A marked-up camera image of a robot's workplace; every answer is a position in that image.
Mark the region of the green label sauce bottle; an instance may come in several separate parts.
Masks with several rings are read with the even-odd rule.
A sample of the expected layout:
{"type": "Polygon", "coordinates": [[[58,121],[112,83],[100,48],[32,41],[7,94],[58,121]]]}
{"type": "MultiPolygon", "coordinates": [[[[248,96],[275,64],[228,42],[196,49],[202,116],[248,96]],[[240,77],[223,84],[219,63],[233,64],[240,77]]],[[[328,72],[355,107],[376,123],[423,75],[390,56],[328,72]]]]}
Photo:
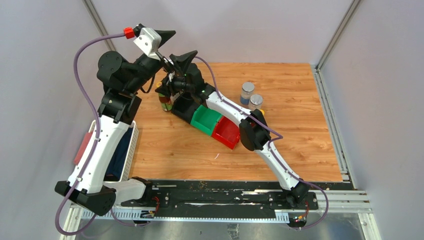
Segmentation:
{"type": "Polygon", "coordinates": [[[173,103],[171,101],[171,93],[169,93],[164,88],[158,88],[156,92],[158,93],[158,99],[161,103],[162,110],[165,112],[171,111],[173,108],[173,103]]]}

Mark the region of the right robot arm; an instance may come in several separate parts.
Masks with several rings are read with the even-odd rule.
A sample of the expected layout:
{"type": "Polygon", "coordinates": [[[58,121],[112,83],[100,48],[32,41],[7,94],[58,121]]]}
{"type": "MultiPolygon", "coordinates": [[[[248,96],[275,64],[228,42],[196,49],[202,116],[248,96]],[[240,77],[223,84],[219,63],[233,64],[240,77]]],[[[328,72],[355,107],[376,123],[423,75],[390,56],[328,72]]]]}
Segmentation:
{"type": "Polygon", "coordinates": [[[286,191],[285,202],[298,209],[306,201],[309,185],[296,174],[277,150],[263,113],[242,107],[225,97],[216,84],[203,79],[198,66],[189,63],[182,67],[176,62],[163,66],[166,77],[155,90],[165,110],[188,122],[193,127],[212,135],[223,120],[235,126],[235,134],[242,145],[258,154],[277,177],[286,191]]]}

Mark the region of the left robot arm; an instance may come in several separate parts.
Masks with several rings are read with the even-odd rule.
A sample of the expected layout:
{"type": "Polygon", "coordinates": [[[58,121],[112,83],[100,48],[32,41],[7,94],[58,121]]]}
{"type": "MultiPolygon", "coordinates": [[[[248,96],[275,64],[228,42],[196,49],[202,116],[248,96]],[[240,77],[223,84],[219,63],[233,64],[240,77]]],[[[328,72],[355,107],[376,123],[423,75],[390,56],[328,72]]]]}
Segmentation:
{"type": "Polygon", "coordinates": [[[102,82],[104,95],[99,107],[94,107],[95,129],[78,165],[67,180],[57,182],[55,191],[67,200],[104,216],[115,203],[135,200],[149,206],[153,193],[146,181],[131,178],[104,185],[109,162],[124,134],[132,125],[141,104],[138,91],[156,73],[164,69],[168,77],[158,92],[165,96],[177,92],[193,94],[196,86],[188,73],[196,52],[164,57],[159,48],[175,35],[173,30],[155,30],[143,25],[128,27],[122,37],[134,39],[142,55],[134,62],[127,61],[117,51],[105,52],[98,60],[97,78],[102,82]]]}

